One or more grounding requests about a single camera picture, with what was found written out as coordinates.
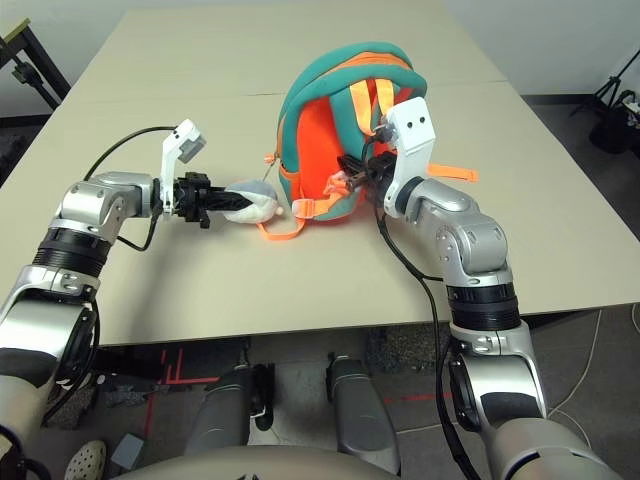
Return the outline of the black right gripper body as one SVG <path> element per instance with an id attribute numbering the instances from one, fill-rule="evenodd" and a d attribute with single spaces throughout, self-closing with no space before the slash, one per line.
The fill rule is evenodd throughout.
<path id="1" fill-rule="evenodd" d="M 367 199 L 383 200 L 391 185 L 396 166 L 396 154 L 379 154 L 367 163 Z"/>

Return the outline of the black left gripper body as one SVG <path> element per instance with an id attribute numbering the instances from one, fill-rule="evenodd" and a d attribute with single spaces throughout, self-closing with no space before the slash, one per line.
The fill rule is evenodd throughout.
<path id="1" fill-rule="evenodd" d="M 186 172 L 174 183 L 175 214 L 185 222 L 198 223 L 201 229 L 210 227 L 206 201 L 211 182 L 204 173 Z"/>

